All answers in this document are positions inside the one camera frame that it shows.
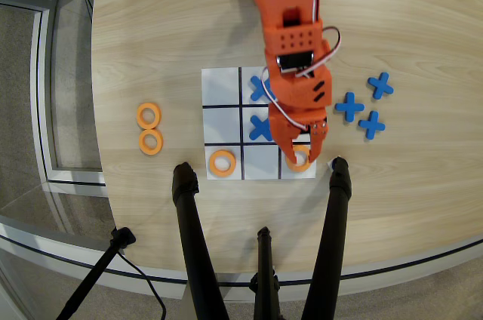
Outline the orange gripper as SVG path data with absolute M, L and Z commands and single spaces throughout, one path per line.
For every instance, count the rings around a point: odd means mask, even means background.
M 267 65 L 272 139 L 293 164 L 297 163 L 293 140 L 300 128 L 309 128 L 309 162 L 321 154 L 328 134 L 327 107 L 332 101 L 332 77 L 327 68 L 332 57 L 332 51 L 321 57 L 305 51 L 273 56 Z

